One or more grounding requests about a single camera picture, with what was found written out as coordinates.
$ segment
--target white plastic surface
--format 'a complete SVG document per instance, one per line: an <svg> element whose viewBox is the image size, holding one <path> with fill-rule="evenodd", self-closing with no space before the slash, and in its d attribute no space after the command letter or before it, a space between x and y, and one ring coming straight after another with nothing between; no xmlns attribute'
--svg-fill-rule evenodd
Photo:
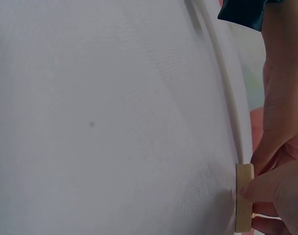
<svg viewBox="0 0 298 235"><path fill-rule="evenodd" d="M192 6L0 0L0 235L233 234L244 85Z"/></svg>

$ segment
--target finger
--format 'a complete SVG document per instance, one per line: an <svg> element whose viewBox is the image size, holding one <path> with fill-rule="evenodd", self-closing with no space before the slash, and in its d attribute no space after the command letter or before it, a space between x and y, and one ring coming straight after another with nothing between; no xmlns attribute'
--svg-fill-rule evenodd
<svg viewBox="0 0 298 235"><path fill-rule="evenodd" d="M256 150L263 135L263 107L254 109L250 112L252 148Z"/></svg>
<svg viewBox="0 0 298 235"><path fill-rule="evenodd" d="M253 204L253 213L262 214L266 216L278 217L277 210L273 203L270 202L257 202Z"/></svg>
<svg viewBox="0 0 298 235"><path fill-rule="evenodd" d="M240 192L250 202L274 202L278 186L291 175L298 175L298 161L281 165L280 167L257 176Z"/></svg>
<svg viewBox="0 0 298 235"><path fill-rule="evenodd" d="M279 219L255 217L252 220L252 228L264 234L291 235L284 222Z"/></svg>
<svg viewBox="0 0 298 235"><path fill-rule="evenodd" d="M281 168L262 174L241 191L241 195L250 202L274 202L275 191L282 180Z"/></svg>
<svg viewBox="0 0 298 235"><path fill-rule="evenodd" d="M281 165L284 165L286 163L296 161L296 159L287 151L286 144L284 144L280 148L280 150L281 151L278 153L278 156L276 157L277 162L276 162L275 168Z"/></svg>
<svg viewBox="0 0 298 235"><path fill-rule="evenodd" d="M273 165L275 165L274 159L272 159L273 156L287 140L276 131L264 131L261 141L251 158L256 176L272 169Z"/></svg>

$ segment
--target white curved edge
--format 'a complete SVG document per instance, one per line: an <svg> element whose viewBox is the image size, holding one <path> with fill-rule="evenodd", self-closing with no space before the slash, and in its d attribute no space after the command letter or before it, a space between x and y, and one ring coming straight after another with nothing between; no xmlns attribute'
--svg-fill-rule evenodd
<svg viewBox="0 0 298 235"><path fill-rule="evenodd" d="M192 0L199 12L201 27L212 44L227 97L230 122L240 164L250 162L252 136L250 111L238 51L228 23L218 20L217 0Z"/></svg>

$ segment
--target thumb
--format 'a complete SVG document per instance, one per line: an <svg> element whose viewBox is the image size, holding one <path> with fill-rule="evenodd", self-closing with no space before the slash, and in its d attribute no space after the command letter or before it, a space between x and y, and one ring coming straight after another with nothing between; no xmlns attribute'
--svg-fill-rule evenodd
<svg viewBox="0 0 298 235"><path fill-rule="evenodd" d="M263 174L274 167L276 159L273 156L288 140L287 136L275 130L264 131L261 141L251 158L255 176Z"/></svg>
<svg viewBox="0 0 298 235"><path fill-rule="evenodd" d="M241 191L250 202L274 202L275 192L283 179L280 168L257 176Z"/></svg>
<svg viewBox="0 0 298 235"><path fill-rule="evenodd" d="M281 192L278 191L280 185L284 186ZM250 202L275 202L279 193L292 192L295 185L298 185L298 161L286 163L257 176L241 191L241 195Z"/></svg>

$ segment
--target sleeve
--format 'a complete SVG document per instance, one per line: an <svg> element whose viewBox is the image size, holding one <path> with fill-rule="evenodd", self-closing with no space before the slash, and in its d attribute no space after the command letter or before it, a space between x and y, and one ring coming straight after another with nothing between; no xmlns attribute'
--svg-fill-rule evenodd
<svg viewBox="0 0 298 235"><path fill-rule="evenodd" d="M262 30L266 3L284 0L224 0L218 19L240 24L257 31Z"/></svg>

